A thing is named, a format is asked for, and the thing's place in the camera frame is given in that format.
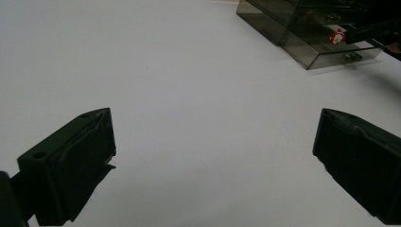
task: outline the screw hole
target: screw hole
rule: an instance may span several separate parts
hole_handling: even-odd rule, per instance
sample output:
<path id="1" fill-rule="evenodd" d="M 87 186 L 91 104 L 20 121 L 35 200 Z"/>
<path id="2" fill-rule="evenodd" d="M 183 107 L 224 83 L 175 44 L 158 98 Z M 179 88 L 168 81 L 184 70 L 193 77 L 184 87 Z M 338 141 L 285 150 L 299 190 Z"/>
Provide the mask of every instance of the screw hole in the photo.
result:
<path id="1" fill-rule="evenodd" d="M 46 155 L 46 153 L 44 153 L 44 152 L 39 152 L 39 153 L 34 154 L 34 155 L 33 155 L 33 158 L 34 158 L 34 159 L 40 159 L 40 158 L 43 158 L 45 155 Z"/>

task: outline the white surface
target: white surface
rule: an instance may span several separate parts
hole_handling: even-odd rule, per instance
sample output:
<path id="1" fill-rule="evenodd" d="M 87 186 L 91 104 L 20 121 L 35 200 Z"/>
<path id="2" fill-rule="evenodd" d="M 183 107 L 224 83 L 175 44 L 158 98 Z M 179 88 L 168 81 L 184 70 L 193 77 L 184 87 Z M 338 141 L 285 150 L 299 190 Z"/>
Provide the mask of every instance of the white surface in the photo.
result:
<path id="1" fill-rule="evenodd" d="M 65 226 L 382 226 L 312 146 L 323 107 L 401 136 L 400 62 L 306 71 L 235 10 L 1 1 L 1 169 L 14 175 L 51 132 L 111 107 L 117 169 Z"/>

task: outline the white table surface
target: white table surface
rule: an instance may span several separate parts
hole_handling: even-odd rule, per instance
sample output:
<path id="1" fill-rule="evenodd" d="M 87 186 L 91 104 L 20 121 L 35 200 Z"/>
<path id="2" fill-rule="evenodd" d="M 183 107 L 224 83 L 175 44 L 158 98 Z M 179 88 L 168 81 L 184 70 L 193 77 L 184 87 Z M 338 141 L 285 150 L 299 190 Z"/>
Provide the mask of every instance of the white table surface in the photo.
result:
<path id="1" fill-rule="evenodd" d="M 384 226 L 312 146 L 322 108 L 401 136 L 401 63 L 306 71 L 236 6 L 0 1 L 0 169 L 110 107 L 117 169 L 64 226 Z"/>

